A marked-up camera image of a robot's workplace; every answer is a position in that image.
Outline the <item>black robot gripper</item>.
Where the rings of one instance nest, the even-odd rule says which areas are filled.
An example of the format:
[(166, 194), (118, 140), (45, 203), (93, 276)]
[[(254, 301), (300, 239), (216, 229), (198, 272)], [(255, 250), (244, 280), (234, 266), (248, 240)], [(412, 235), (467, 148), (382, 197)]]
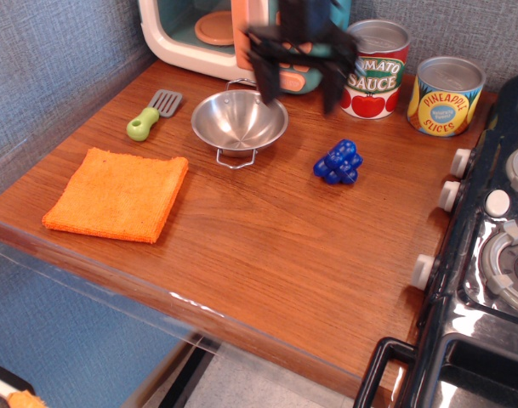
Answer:
[(269, 105), (280, 93), (279, 65), (303, 65), (321, 69), (323, 113), (330, 114), (357, 69), (358, 41), (336, 21), (349, 21), (349, 6), (344, 1), (279, 1), (276, 12), (277, 22), (245, 31), (262, 100)]

